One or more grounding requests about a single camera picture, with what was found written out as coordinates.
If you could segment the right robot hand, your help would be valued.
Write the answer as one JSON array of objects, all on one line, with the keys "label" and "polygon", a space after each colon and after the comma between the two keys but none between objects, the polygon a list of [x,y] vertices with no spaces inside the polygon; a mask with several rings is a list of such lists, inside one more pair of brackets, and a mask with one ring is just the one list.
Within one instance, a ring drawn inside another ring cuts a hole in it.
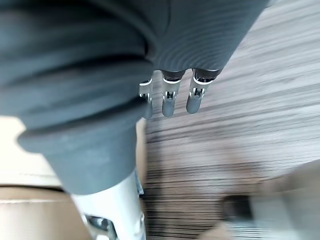
[{"label": "right robot hand", "polygon": [[192,70],[186,110],[209,85],[269,0],[3,0],[0,113],[42,154],[92,237],[144,240],[136,123],[152,116],[154,71],[162,114],[174,113]]}]

